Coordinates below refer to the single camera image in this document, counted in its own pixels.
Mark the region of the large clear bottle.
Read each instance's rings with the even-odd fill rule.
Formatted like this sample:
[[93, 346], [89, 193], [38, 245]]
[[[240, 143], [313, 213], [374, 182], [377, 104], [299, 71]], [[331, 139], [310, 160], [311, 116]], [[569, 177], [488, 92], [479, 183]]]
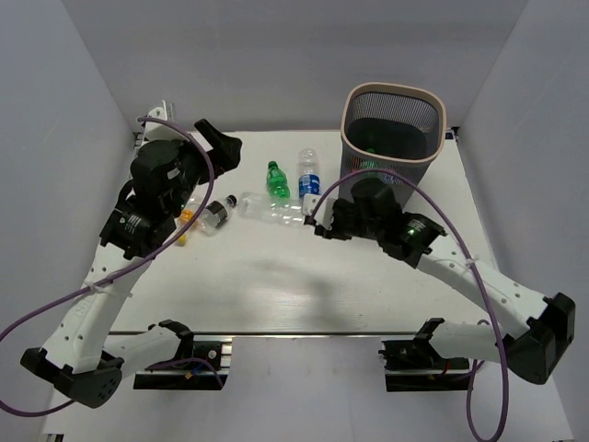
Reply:
[[243, 218], [283, 227], [304, 227], [306, 215], [300, 202], [268, 194], [243, 192], [237, 204]]

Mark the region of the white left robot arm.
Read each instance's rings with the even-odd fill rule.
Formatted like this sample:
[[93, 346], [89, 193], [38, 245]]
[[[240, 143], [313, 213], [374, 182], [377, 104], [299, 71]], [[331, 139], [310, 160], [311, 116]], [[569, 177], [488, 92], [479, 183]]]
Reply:
[[99, 234], [84, 285], [71, 295], [73, 304], [52, 336], [20, 360], [33, 375], [91, 409], [102, 406], [136, 372], [184, 367], [194, 357], [193, 332], [174, 320], [160, 321], [121, 343], [106, 343], [136, 283], [176, 240], [176, 220], [195, 187], [211, 187], [240, 163], [242, 141], [205, 119], [194, 127], [208, 149], [176, 124], [161, 124], [177, 138], [150, 139], [138, 149], [131, 177]]

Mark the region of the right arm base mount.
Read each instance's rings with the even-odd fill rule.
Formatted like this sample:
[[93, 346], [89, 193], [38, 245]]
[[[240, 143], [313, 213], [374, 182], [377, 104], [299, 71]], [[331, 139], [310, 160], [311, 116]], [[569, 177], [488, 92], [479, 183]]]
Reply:
[[413, 341], [383, 341], [378, 351], [384, 362], [387, 392], [466, 391], [472, 370], [463, 357], [450, 359], [420, 355]]

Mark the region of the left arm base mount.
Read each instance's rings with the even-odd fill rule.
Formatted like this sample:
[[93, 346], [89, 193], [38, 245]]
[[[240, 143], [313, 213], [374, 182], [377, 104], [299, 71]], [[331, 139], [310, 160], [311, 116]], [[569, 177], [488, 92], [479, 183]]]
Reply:
[[192, 347], [178, 362], [157, 363], [135, 374], [134, 390], [149, 391], [220, 391], [231, 364], [232, 338], [197, 335]]

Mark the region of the clear bottle blue label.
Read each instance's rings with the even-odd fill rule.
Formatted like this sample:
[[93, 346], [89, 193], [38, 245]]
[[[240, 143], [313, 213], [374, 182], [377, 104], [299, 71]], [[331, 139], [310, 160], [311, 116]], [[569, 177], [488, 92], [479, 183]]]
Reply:
[[303, 149], [298, 154], [298, 194], [303, 200], [307, 194], [320, 195], [318, 156], [314, 149]]

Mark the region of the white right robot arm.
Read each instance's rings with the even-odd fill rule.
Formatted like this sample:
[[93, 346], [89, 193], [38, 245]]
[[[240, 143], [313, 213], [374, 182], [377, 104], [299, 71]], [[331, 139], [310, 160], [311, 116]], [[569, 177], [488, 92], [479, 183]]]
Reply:
[[377, 178], [352, 187], [352, 198], [303, 199], [306, 222], [318, 236], [374, 240], [389, 257], [445, 283], [480, 308], [491, 307], [490, 324], [427, 320], [409, 341], [387, 341], [382, 355], [389, 370], [438, 368], [449, 359], [499, 363], [536, 385], [549, 379], [572, 343], [575, 304], [529, 289], [484, 262], [469, 258], [432, 219], [405, 212], [393, 190]]

